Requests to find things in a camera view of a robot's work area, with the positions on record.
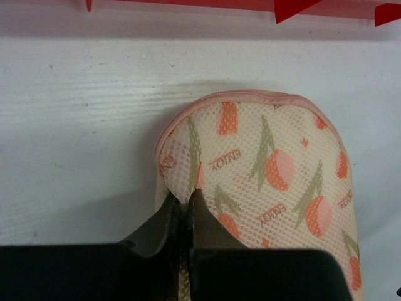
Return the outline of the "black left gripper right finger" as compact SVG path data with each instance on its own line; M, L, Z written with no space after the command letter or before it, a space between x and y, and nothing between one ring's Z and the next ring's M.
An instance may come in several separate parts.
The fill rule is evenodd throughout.
M209 211L200 189L189 201L187 266L192 300L344 300L345 276L317 249L251 249Z

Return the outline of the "red plastic tray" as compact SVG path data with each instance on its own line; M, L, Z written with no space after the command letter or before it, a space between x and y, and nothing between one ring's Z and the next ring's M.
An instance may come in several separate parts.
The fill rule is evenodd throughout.
M376 27L400 20L400 1L374 0L153 0L152 4L240 9L274 13L277 24L299 14L369 19Z

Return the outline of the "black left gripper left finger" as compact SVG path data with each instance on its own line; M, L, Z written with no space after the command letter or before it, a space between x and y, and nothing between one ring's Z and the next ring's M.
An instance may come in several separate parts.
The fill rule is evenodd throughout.
M1 247L1 300L178 300L180 204L118 243Z

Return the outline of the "floral mesh laundry bag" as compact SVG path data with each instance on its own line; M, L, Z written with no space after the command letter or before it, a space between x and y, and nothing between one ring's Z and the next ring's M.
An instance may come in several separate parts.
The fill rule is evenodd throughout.
M196 189L250 248L318 248L363 299L350 162L338 132L308 99L262 90L219 92L182 111L155 150L155 205Z

